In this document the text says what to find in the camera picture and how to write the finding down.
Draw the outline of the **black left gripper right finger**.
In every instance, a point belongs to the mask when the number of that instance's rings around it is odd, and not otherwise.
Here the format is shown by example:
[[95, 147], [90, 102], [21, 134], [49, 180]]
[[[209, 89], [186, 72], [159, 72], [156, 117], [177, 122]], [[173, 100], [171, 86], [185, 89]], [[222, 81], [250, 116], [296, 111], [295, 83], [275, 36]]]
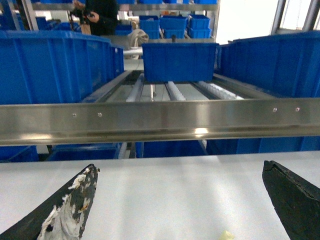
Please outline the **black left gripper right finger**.
[[275, 161], [264, 161], [263, 184], [291, 240], [320, 238], [320, 188]]

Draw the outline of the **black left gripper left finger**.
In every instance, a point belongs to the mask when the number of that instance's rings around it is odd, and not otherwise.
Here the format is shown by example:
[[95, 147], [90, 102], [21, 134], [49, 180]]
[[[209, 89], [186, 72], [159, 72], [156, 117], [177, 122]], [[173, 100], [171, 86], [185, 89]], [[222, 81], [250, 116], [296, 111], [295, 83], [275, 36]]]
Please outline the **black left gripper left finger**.
[[100, 169], [89, 164], [32, 212], [0, 234], [2, 240], [80, 240]]

